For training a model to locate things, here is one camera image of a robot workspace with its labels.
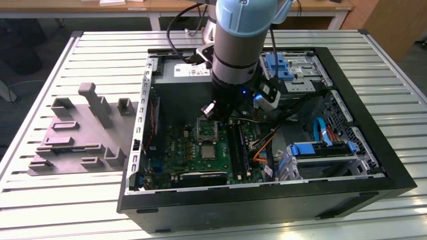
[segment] floor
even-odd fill
[[[160,20],[161,29],[165,29],[171,18]],[[69,35],[73,31],[149,31],[151,25],[148,18],[79,18],[65,19],[65,27],[59,28],[53,19],[39,19],[39,23],[47,35],[48,41],[36,47],[36,52],[43,61],[43,69],[28,76],[19,76],[0,61],[0,78],[8,85],[24,81],[44,81],[51,73]],[[195,29],[196,21],[183,19],[175,30],[184,28]],[[415,44],[410,49],[404,59],[398,63],[410,79],[415,82],[422,92],[427,95],[427,49],[420,44]],[[31,82],[12,88],[21,100],[17,104],[11,104],[0,99],[0,159],[12,142],[15,134],[20,128],[27,113],[32,107],[43,82]]]

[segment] motherboard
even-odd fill
[[[153,189],[263,182],[263,169],[250,163],[255,124],[219,123],[199,117],[189,124],[168,125],[164,156],[151,159]]]

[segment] table leg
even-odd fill
[[[151,31],[161,31],[159,12],[148,12],[148,17],[149,17]]]
[[[7,102],[13,103],[16,101],[16,95],[9,90],[7,84],[0,80],[0,97],[5,99]]]
[[[336,15],[328,24],[327,30],[339,30],[346,20],[348,11],[336,11]]]
[[[56,24],[57,24],[57,26],[59,26],[60,28],[63,28],[63,27],[65,26],[65,24],[64,24],[64,18],[55,18],[55,22],[56,22]]]

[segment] black cable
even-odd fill
[[[203,14],[200,13],[200,7],[199,7],[199,6],[198,6],[198,10],[199,10],[199,17],[200,17],[200,19],[199,19],[199,23],[198,23],[198,27],[196,27],[196,29],[195,29],[195,32],[191,32],[191,31],[188,32],[188,35],[189,35],[191,37],[196,36],[198,32],[200,31],[202,22],[203,22],[203,18],[206,17],[206,14],[207,14],[208,6],[206,6],[206,8],[204,8]]]
[[[298,113],[298,111],[300,110],[300,107],[303,106],[303,104],[312,98],[319,97],[326,95],[330,92],[328,89],[323,89],[318,92],[314,93],[307,93],[304,96],[302,96],[283,111],[282,114],[279,114],[279,116],[276,117],[274,123],[272,123],[272,128],[270,130],[270,133],[258,141],[255,141],[252,143],[252,146],[259,145],[266,139],[268,139],[278,131],[278,129],[280,128],[282,124],[286,122],[286,120],[288,119],[288,117],[291,117],[294,114]]]
[[[300,2],[300,0],[296,0],[296,2],[298,2],[298,14],[296,14],[296,17],[302,17],[303,16],[302,2]]]
[[[303,15],[302,2],[300,2],[300,0],[296,0],[296,2],[298,2],[298,12],[296,12],[296,17],[295,17],[295,20],[294,20],[294,24],[296,23],[298,18],[302,17],[302,15]]]
[[[270,25],[270,35],[271,35],[271,43],[272,43],[272,52],[274,52],[274,77],[279,78],[279,57],[278,57],[278,49],[276,49],[276,40],[274,34],[274,25]]]
[[[195,5],[192,5],[191,7],[187,7],[172,19],[171,23],[168,24],[167,26],[167,30],[165,30],[165,39],[167,39],[167,42],[168,42],[168,45],[171,46],[172,48],[172,51],[173,53],[177,55],[179,59],[183,60],[184,63],[188,64],[188,61],[187,59],[184,58],[184,56],[180,54],[180,52],[177,51],[176,47],[173,46],[173,43],[171,41],[171,28],[172,28],[172,25],[175,24],[176,20],[179,19],[180,16],[183,16],[189,10],[200,7],[203,4],[202,3],[198,3]]]

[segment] wooden table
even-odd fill
[[[332,17],[328,29],[340,29],[348,11],[354,9],[350,0],[342,3],[330,0],[300,0],[303,17]],[[119,18],[148,17],[153,31],[160,30],[160,17],[173,17],[177,12],[194,5],[185,0],[128,1],[125,5],[99,6],[97,1],[81,0],[0,0],[0,18]],[[295,1],[288,16],[296,16],[299,5]],[[198,11],[184,14],[199,16]]]

